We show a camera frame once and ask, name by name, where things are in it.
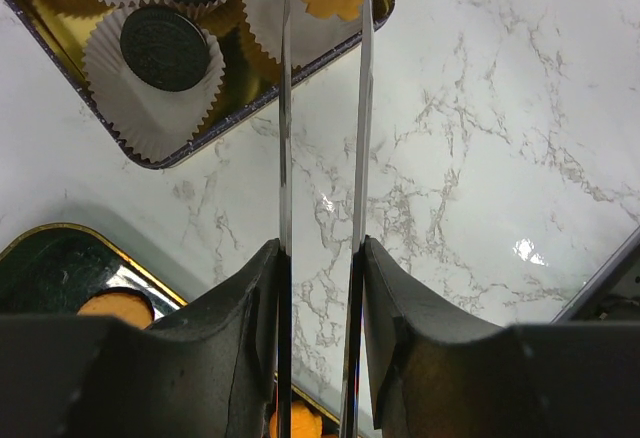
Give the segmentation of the black cookie tray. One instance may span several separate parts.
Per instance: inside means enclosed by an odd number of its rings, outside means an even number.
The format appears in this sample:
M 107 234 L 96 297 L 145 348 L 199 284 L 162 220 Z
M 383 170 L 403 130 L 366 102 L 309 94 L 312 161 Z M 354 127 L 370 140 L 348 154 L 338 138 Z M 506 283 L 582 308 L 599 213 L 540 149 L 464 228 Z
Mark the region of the black cookie tray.
M 10 315 L 78 315 L 90 298 L 111 291 L 143 298 L 158 320 L 187 306 L 159 279 L 93 230 L 56 223 L 32 229 L 14 240 L 1 255 L 1 321 Z M 292 403 L 303 402 L 322 418 L 322 435 L 334 435 L 335 418 L 291 382 Z M 271 400 L 265 407 L 257 437 L 279 437 L 276 368 Z

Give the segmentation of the orange round cookie top right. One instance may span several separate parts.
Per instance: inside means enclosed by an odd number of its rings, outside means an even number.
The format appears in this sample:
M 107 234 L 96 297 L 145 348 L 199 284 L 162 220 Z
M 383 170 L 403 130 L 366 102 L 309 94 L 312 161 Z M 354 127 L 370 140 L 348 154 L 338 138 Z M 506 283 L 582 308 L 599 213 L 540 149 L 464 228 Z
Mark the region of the orange round cookie top right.
M 152 308 L 143 298 L 120 291 L 93 296 L 80 307 L 77 314 L 112 316 L 139 329 L 147 328 L 154 318 Z

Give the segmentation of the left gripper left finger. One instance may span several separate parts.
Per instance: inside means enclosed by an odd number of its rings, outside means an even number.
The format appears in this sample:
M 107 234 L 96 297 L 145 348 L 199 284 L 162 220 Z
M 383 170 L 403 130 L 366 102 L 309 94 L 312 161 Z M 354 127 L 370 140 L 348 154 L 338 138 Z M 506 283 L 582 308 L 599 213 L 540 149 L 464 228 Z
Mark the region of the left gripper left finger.
M 277 240 L 141 330 L 106 316 L 1 321 L 5 437 L 257 437 L 276 368 Z

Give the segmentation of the orange fish cookie top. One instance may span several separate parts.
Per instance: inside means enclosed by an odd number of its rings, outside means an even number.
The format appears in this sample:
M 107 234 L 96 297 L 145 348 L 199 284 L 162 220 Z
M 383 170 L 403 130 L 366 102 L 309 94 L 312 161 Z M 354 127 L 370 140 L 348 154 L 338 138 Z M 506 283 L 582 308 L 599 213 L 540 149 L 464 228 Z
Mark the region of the orange fish cookie top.
M 320 438 L 323 428 L 322 418 L 303 402 L 296 401 L 291 407 L 291 428 L 292 438 Z

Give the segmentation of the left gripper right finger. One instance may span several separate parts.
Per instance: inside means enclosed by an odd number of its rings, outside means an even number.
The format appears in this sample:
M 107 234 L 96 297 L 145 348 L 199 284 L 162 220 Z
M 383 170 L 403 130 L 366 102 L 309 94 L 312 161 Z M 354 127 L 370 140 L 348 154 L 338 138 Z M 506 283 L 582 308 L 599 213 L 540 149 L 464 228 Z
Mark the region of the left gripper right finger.
M 500 327 L 365 244 L 373 423 L 386 437 L 635 437 L 639 327 Z

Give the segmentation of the cookie tin box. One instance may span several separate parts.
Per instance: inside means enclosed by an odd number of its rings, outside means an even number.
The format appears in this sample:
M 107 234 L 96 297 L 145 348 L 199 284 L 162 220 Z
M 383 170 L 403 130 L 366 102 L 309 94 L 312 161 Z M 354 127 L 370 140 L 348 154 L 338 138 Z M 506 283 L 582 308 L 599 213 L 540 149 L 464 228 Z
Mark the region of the cookie tin box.
M 82 58 L 90 33 L 110 13 L 110 7 L 99 0 L 6 1 L 80 97 L 94 108 L 95 101 L 82 73 Z M 157 158 L 145 158 L 112 124 L 101 122 L 134 163 L 149 169 L 173 167 L 277 99 L 279 67 L 261 51 L 248 25 L 241 21 L 239 5 L 239 0 L 233 0 L 203 21 L 217 35 L 227 67 L 213 109 L 191 138 Z

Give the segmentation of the white paper cupcake liner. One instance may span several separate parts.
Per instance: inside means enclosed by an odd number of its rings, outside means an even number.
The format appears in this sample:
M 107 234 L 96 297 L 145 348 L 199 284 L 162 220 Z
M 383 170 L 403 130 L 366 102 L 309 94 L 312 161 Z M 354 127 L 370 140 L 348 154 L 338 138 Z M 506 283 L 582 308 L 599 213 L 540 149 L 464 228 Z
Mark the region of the white paper cupcake liner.
M 131 71 L 120 49 L 125 19 L 144 7 L 117 9 L 102 19 L 90 33 L 82 65 L 101 116 L 143 157 L 157 158 L 191 138 L 203 124 L 221 91 L 226 63 L 214 34 L 169 7 L 204 33 L 210 62 L 204 78 L 186 91 L 167 92 L 146 84 Z

